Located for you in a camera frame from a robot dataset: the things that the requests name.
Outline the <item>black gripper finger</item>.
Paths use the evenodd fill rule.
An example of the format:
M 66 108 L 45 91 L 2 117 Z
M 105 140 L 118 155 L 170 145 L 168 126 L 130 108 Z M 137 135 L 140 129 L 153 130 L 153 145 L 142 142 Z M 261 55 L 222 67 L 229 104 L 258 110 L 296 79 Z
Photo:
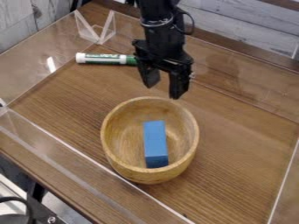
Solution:
M 140 59 L 136 61 L 136 64 L 137 64 L 137 71 L 140 73 L 145 87 L 146 88 L 153 87 L 156 83 L 160 81 L 158 69 L 145 61 L 141 61 Z
M 189 89 L 190 71 L 169 72 L 169 97 L 177 100 Z

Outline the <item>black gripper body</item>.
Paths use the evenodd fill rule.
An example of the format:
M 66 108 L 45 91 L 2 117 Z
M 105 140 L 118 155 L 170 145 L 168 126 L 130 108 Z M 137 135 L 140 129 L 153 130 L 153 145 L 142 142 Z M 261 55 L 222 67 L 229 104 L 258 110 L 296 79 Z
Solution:
M 184 23 L 145 24 L 144 39 L 134 39 L 136 60 L 145 61 L 153 67 L 165 71 L 192 71 L 192 56 L 184 51 L 185 36 L 192 34 L 186 31 Z

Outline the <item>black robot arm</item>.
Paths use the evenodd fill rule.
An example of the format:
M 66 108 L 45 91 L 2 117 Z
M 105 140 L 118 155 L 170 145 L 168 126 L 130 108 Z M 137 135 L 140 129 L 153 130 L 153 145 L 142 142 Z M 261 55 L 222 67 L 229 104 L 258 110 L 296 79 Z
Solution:
M 184 16 L 190 14 L 177 7 L 180 0 L 138 0 L 140 24 L 144 39 L 134 39 L 134 60 L 146 88 L 160 81 L 160 72 L 168 73 L 169 97 L 177 100 L 188 91 L 192 74 L 192 56 L 184 51 L 185 36 L 193 33 L 184 28 Z

